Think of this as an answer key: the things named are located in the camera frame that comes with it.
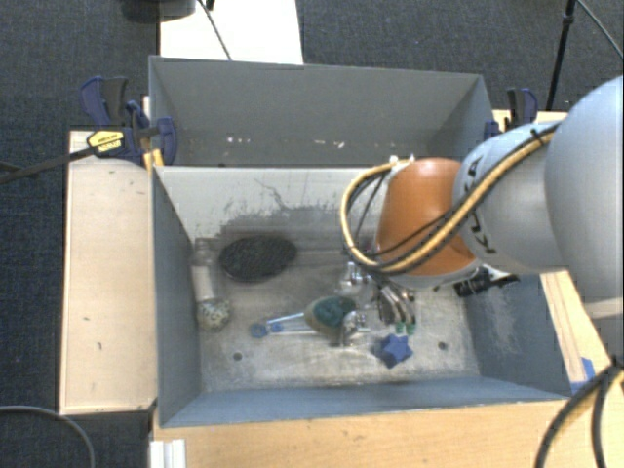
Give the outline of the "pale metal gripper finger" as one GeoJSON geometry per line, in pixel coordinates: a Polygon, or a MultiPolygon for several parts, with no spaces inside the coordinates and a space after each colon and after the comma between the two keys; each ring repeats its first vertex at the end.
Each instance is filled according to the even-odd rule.
{"type": "Polygon", "coordinates": [[[339,276],[335,293],[341,296],[359,296],[371,285],[371,276],[360,265],[347,261],[339,276]]]}
{"type": "Polygon", "coordinates": [[[368,325],[367,315],[360,310],[353,310],[347,313],[341,322],[339,332],[339,345],[348,347],[352,344],[354,337],[366,334],[371,331],[368,325]]]}

